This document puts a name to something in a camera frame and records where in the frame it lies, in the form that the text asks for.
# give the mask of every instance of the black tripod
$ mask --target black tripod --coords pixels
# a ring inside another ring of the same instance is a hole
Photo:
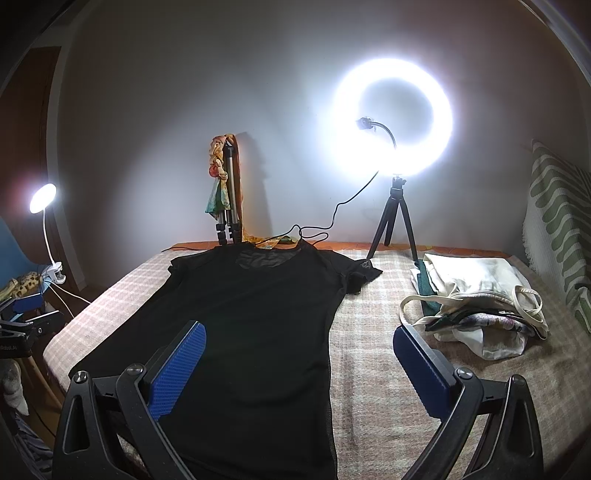
[[[386,230],[386,237],[384,238],[384,245],[387,247],[392,239],[392,231],[394,230],[394,222],[396,221],[396,213],[398,207],[402,211],[402,218],[404,218],[404,225],[407,228],[408,242],[410,243],[410,250],[413,254],[413,261],[418,264],[417,246],[414,244],[413,227],[410,224],[410,216],[408,215],[408,207],[404,200],[404,191],[402,185],[406,180],[400,177],[392,178],[392,188],[390,189],[390,198],[386,202],[382,218],[379,221],[378,230],[375,232],[374,240],[371,242],[367,258],[373,258],[375,250],[378,247],[379,241]]]

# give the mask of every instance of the tripod leg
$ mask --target tripod leg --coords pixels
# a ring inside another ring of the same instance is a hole
[[[387,247],[392,239],[392,232],[394,231],[394,222],[396,222],[396,214],[398,213],[398,200],[392,201],[392,209],[390,211],[390,218],[386,224],[386,237],[384,238],[384,245]]]
[[[408,207],[404,197],[400,199],[400,211],[402,211],[404,225],[406,225],[407,228],[408,243],[410,243],[410,251],[413,255],[413,261],[418,265],[417,246],[414,243],[413,226],[410,224],[410,215],[408,214]]]
[[[392,199],[389,198],[386,202],[386,206],[384,207],[384,212],[382,213],[382,218],[379,221],[378,229],[375,232],[374,240],[371,242],[371,247],[369,247],[368,256],[366,258],[373,258],[375,250],[378,247],[379,240],[382,238],[382,234],[384,233],[384,229],[386,228],[386,223],[390,218],[390,214],[392,211]]]

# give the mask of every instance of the blue gripper pad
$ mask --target blue gripper pad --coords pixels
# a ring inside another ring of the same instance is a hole
[[[450,387],[442,374],[403,327],[395,330],[392,343],[394,354],[413,384],[428,415],[442,420],[448,418],[453,406]]]
[[[154,421],[172,411],[205,350],[206,341],[205,327],[195,323],[154,378],[148,394],[148,411]]]

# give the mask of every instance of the blue chair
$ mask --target blue chair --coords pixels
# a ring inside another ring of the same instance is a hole
[[[42,272],[46,265],[31,262],[22,252],[17,241],[6,222],[0,217],[0,288],[3,288],[10,279],[18,278],[29,272]],[[41,285],[40,291],[47,290],[47,283]]]

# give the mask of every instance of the shirt sleeve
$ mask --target shirt sleeve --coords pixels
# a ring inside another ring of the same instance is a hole
[[[353,260],[332,250],[319,250],[319,253],[331,263],[338,273],[345,277],[347,293],[361,292],[361,287],[375,280],[382,273],[367,258]]]

